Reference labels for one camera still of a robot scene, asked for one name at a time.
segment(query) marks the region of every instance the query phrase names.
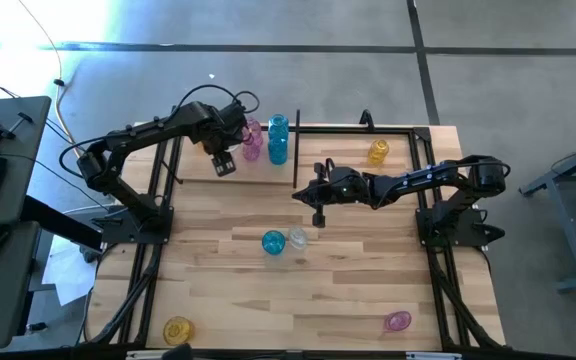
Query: gray floor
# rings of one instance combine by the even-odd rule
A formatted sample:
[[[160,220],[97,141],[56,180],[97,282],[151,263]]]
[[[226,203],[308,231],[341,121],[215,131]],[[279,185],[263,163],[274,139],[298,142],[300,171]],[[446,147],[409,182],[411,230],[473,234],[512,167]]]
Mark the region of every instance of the gray floor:
[[[56,41],[414,44],[405,0],[26,3]],[[576,0],[416,3],[426,46],[576,48]],[[0,10],[0,22],[9,24],[0,28],[6,45],[0,49],[0,84],[23,95],[52,96],[54,53],[20,46],[44,39],[15,5]],[[69,16],[57,19],[55,13]],[[369,108],[378,123],[428,124],[413,54],[61,55],[70,84],[62,112],[78,139],[165,114],[185,91],[206,82],[255,91],[262,100],[256,116],[262,120],[301,108],[305,122],[350,123]],[[440,122],[458,127],[464,154],[491,154],[513,167],[508,191],[481,204],[490,210],[488,221],[507,232],[491,246],[490,258],[508,344],[576,355],[576,292],[554,290],[555,281],[576,275],[563,231],[545,194],[527,200],[515,191],[576,148],[576,57],[429,56],[428,64]],[[197,98],[227,101],[211,91]],[[58,169],[55,155],[62,148],[61,140],[46,132],[39,159]],[[30,192],[59,210],[89,205],[40,168]],[[17,338],[10,348],[72,344],[81,305],[60,309],[53,292],[39,295],[31,320],[48,321],[50,329]]]

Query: blue glass jar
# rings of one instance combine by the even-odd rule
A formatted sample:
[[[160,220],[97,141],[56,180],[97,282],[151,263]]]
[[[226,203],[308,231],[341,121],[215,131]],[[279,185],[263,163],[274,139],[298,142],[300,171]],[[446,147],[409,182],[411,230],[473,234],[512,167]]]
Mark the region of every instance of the blue glass jar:
[[[279,231],[271,230],[264,234],[261,239],[261,246],[268,254],[279,255],[286,246],[286,238]]]
[[[288,159],[288,141],[279,137],[268,140],[268,156],[275,165],[285,163]]]
[[[288,141],[289,130],[287,117],[281,114],[275,114],[270,117],[268,121],[268,139],[280,138]]]

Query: wooden tabletop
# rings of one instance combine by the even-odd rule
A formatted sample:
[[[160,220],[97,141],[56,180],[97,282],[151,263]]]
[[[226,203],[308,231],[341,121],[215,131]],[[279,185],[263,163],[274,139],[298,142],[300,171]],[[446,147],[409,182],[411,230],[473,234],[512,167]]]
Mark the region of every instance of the wooden tabletop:
[[[431,127],[431,134],[438,162],[462,158],[455,127]],[[366,162],[377,138],[390,145],[381,167]],[[126,162],[123,178],[138,192],[147,190],[153,157],[154,147]],[[412,170],[405,136],[302,134],[297,189],[315,178],[313,163],[327,157],[337,166],[377,174]],[[442,191],[445,198],[454,192]],[[360,204],[327,206],[327,227],[316,229],[313,210],[292,200],[293,192],[290,185],[232,182],[184,181],[175,187],[175,220],[164,247],[147,347],[167,347],[164,324],[183,316],[196,327],[194,348],[439,350],[428,261],[414,223],[416,196],[378,211]],[[287,244],[280,256],[263,251],[266,231],[295,225],[308,233],[305,250]],[[88,313],[91,334],[125,298],[134,252],[134,245],[117,246],[100,266]],[[464,302],[492,338],[504,343],[484,258],[473,249],[454,252]],[[141,306],[140,301],[131,340]],[[400,310],[412,314],[410,327],[384,332],[384,317]],[[450,305],[447,311],[457,341]]]

